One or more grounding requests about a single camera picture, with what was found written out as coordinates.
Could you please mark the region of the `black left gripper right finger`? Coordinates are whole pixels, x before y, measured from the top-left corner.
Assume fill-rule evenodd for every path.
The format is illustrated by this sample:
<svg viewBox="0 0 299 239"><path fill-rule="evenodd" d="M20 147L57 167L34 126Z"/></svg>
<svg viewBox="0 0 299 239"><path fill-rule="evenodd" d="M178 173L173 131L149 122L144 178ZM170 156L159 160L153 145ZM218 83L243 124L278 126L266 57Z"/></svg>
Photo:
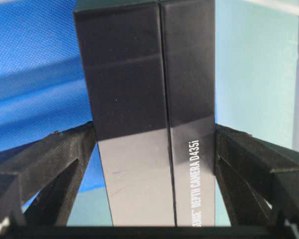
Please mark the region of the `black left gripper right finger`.
<svg viewBox="0 0 299 239"><path fill-rule="evenodd" d="M215 127L215 176L233 226L299 231L299 152L223 125Z"/></svg>

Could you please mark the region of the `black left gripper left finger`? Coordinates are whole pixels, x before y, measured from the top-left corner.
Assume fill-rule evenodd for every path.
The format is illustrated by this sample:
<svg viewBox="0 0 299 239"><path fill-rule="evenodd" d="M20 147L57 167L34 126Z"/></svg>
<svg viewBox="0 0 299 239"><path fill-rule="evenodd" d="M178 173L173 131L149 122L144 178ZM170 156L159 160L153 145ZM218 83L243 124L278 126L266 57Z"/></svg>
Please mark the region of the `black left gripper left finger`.
<svg viewBox="0 0 299 239"><path fill-rule="evenodd" d="M0 222L65 226L96 144L92 122L0 152Z"/></svg>

